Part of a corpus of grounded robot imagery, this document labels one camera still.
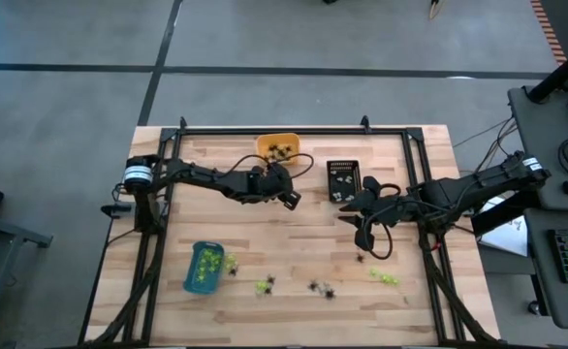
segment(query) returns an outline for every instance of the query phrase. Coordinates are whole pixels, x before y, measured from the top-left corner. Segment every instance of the gray floor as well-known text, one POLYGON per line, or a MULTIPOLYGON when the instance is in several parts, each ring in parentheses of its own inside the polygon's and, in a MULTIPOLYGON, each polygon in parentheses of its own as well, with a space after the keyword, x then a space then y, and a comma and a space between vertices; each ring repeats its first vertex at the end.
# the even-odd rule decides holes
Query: gray floor
MULTIPOLYGON (((0 0, 0 62, 153 64, 172 0, 0 0)), ((168 65, 545 72, 555 63, 528 0, 186 0, 168 65)), ((2 217, 55 235, 26 248, 0 308, 0 342, 76 342, 150 74, 0 72, 2 217)), ((459 142, 510 116, 514 79, 163 75, 149 125, 448 124, 459 142)), ((456 149, 474 168, 495 135, 456 149)), ((505 142, 520 147, 518 137, 505 142)), ((526 277, 489 276, 502 336, 568 344, 524 313, 526 277)))

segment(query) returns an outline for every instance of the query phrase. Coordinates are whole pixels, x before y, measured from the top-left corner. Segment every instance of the yellow bowl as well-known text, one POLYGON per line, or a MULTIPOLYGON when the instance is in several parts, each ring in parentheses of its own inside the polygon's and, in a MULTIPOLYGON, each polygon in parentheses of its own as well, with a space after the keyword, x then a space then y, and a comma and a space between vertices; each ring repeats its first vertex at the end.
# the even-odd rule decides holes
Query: yellow bowl
MULTIPOLYGON (((300 153, 300 137, 293 133, 262 135, 256 140, 256 152, 269 161, 286 159, 300 153)), ((299 157, 294 157, 282 164, 297 164, 299 157)))

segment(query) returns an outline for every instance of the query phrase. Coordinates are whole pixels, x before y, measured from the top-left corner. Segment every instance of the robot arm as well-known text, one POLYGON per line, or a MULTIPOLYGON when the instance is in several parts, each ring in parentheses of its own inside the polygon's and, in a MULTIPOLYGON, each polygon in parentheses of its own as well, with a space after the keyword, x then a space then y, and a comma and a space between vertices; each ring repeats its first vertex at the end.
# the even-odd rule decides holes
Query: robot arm
POLYGON ((476 174, 459 179, 436 179, 409 187, 406 196, 399 196, 397 189, 398 193, 394 195, 380 197, 381 189, 397 186, 380 185, 374 177, 367 176, 363 179, 363 191, 340 210, 360 212, 362 216, 350 222, 358 228, 356 245, 368 251, 374 245, 371 224, 393 227, 400 221, 418 222, 426 232, 444 235, 471 207, 481 206, 509 190, 540 187, 549 176, 549 171, 544 170, 536 158, 518 151, 500 165, 476 174))
POLYGON ((226 198, 242 204, 257 204, 278 199, 284 207, 294 210, 301 195, 293 189, 288 170, 278 162, 268 163, 265 168, 255 166, 250 171, 221 173, 180 159, 169 160, 166 172, 155 177, 153 168, 161 160, 155 155, 136 156, 127 160, 123 186, 136 200, 137 231, 158 229, 157 193, 171 183, 187 183, 216 190, 226 198))

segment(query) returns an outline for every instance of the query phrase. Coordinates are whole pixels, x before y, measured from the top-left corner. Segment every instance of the wooden tabletop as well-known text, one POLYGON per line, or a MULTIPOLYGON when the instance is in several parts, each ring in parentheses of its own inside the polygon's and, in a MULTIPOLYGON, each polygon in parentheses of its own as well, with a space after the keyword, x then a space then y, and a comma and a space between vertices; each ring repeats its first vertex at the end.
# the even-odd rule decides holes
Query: wooden tabletop
MULTIPOLYGON (((447 127, 422 127, 433 178, 458 177, 447 127)), ((160 130, 139 127, 131 155, 155 153, 160 130)), ((301 151, 312 154, 316 164, 294 180, 295 189, 302 194, 295 211, 279 201, 242 206, 217 192, 176 185, 152 345, 436 344, 416 226, 403 223, 392 229, 394 253, 389 260, 367 255, 359 263, 353 243, 355 228, 336 219, 339 206, 328 198, 328 160, 359 160, 362 176, 374 175, 381 183, 406 188, 409 183, 401 138, 302 136, 301 151), (182 288, 197 240, 220 242, 239 263, 237 276, 223 275, 212 296, 190 294, 182 288), (370 276, 373 268, 397 277, 400 283, 384 285, 370 276), (276 277, 272 295, 257 297, 255 284, 268 274, 276 277), (329 283, 335 299, 328 301, 310 291, 308 284, 313 279, 329 283)), ((254 152, 255 137, 195 136, 183 137, 180 156, 184 161, 225 170, 254 152)), ((307 163, 300 159, 290 168, 291 174, 307 163)), ((254 160, 248 160, 239 169, 249 170, 254 165, 254 160)), ((419 165, 417 168, 422 180, 419 165)), ((469 225, 468 220, 459 223, 469 225)), ((131 228, 133 218, 117 220, 110 238, 131 228)), ((384 254, 386 235, 378 229, 374 234, 377 253, 384 254)), ((498 336, 474 237, 454 230, 446 240, 459 296, 483 327, 498 336)), ((86 339, 99 335, 126 302, 139 241, 139 234, 134 233, 108 248, 86 339)), ((444 298, 442 308, 448 333, 454 337, 444 298)), ((141 320, 136 325, 140 329, 141 320)))

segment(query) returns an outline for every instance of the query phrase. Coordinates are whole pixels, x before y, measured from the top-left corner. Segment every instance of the teal container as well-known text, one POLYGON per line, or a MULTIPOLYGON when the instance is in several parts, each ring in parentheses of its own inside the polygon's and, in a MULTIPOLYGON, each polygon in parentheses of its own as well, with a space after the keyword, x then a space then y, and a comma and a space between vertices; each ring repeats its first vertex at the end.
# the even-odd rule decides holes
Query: teal container
POLYGON ((210 241, 194 243, 194 255, 191 257, 183 288, 187 292, 199 295, 215 293, 224 259, 224 247, 221 244, 210 241), (216 260, 214 256, 219 256, 218 264, 214 262, 216 260))

